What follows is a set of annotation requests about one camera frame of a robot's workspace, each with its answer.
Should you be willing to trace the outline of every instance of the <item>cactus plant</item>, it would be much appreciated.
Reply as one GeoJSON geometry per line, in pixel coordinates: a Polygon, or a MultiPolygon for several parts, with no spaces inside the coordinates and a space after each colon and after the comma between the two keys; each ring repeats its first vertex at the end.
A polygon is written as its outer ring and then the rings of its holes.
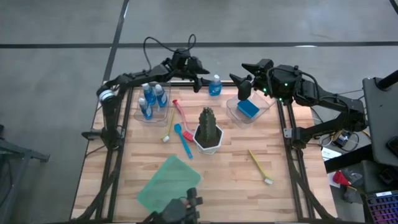
{"type": "Polygon", "coordinates": [[[203,147],[212,147],[218,143],[219,134],[217,133],[216,117],[211,108],[204,108],[199,116],[200,132],[198,140],[203,147]]]}

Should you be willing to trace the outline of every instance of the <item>plastic bottle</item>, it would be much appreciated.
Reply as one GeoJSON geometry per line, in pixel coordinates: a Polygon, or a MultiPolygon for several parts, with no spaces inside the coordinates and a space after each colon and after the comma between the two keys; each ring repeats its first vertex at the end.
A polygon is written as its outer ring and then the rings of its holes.
{"type": "Polygon", "coordinates": [[[153,114],[152,107],[148,105],[147,101],[144,98],[139,98],[138,104],[145,119],[151,119],[153,114]]]}
{"type": "Polygon", "coordinates": [[[142,84],[144,89],[144,97],[149,105],[154,105],[156,102],[156,95],[152,87],[148,83],[142,84]]]}
{"type": "Polygon", "coordinates": [[[158,102],[159,106],[160,107],[166,106],[167,105],[167,94],[161,85],[156,84],[155,93],[156,93],[156,98],[157,98],[157,102],[158,102]]]}
{"type": "Polygon", "coordinates": [[[209,94],[210,96],[218,96],[221,93],[221,88],[223,84],[220,81],[218,75],[214,75],[213,81],[209,84],[209,94]]]}

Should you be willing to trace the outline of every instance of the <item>potted plant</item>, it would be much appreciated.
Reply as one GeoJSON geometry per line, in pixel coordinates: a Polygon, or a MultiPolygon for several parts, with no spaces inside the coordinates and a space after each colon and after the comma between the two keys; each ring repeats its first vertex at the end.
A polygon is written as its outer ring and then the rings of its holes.
{"type": "Polygon", "coordinates": [[[199,116],[199,124],[193,135],[199,152],[214,154],[221,147],[224,132],[216,125],[216,118],[211,108],[204,108],[199,116]]]}

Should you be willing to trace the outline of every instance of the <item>wooden tabletop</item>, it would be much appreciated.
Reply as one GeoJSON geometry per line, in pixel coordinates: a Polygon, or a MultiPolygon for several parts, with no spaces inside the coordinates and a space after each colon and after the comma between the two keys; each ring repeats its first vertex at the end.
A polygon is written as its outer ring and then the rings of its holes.
{"type": "MultiPolygon", "coordinates": [[[[148,127],[134,119],[138,94],[139,90],[134,90],[116,199],[115,222],[141,222],[149,215],[137,201],[137,194],[172,154],[202,177],[197,186],[198,196],[203,197],[203,205],[197,207],[200,212],[199,221],[297,220],[276,104],[252,123],[250,128],[241,129],[226,113],[226,101],[237,94],[235,87],[223,87],[221,95],[217,97],[209,96],[207,88],[194,93],[192,87],[173,87],[172,100],[178,99],[191,129],[195,129],[202,108],[208,106],[214,111],[217,125],[224,131],[222,147],[213,155],[201,154],[193,142],[188,143],[193,154],[193,159],[189,160],[179,136],[174,131],[169,134],[170,141],[163,143],[160,138],[167,127],[148,127]],[[248,149],[256,155],[266,174],[274,179],[272,185],[263,182],[248,149]]],[[[272,104],[272,99],[261,97],[272,104]]],[[[297,126],[313,125],[310,108],[296,104],[293,104],[293,107],[297,126]]],[[[287,111],[285,118],[289,127],[287,111]]],[[[176,110],[174,123],[177,122],[181,123],[182,119],[176,110]]],[[[93,127],[103,127],[101,112],[96,114],[93,127]]],[[[101,140],[92,141],[89,143],[88,152],[102,145],[101,140]]],[[[336,217],[335,204],[319,147],[308,145],[303,152],[311,191],[327,211],[336,217]]],[[[104,148],[85,159],[72,218],[83,213],[98,193],[105,155],[104,148]]],[[[305,210],[302,193],[300,198],[305,210]]],[[[105,200],[104,211],[108,209],[108,199],[105,200]]]]}

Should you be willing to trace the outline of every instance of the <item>gray floor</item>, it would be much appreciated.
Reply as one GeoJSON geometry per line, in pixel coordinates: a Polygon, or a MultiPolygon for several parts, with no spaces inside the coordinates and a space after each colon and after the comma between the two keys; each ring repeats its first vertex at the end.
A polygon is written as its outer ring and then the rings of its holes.
{"type": "MultiPolygon", "coordinates": [[[[2,0],[0,44],[111,43],[123,0],[2,0]]],[[[330,42],[397,41],[398,15],[388,0],[138,1],[130,0],[120,42],[330,42]]],[[[95,90],[110,49],[1,49],[0,123],[4,137],[50,153],[32,161],[13,220],[16,223],[69,219],[87,142],[80,136],[93,120],[95,90]]],[[[366,77],[396,70],[398,47],[196,48],[212,74],[246,75],[241,63],[271,58],[299,65],[325,90],[361,88],[366,77]]],[[[152,64],[170,52],[149,49],[152,64]]],[[[141,49],[118,49],[111,76],[147,68],[141,49]]],[[[348,96],[356,98],[362,93],[348,96]]],[[[336,113],[317,108],[322,119],[336,113]]],[[[360,144],[367,144],[359,134],[360,144]]],[[[347,204],[333,189],[344,220],[363,220],[361,206],[347,204]]]]}

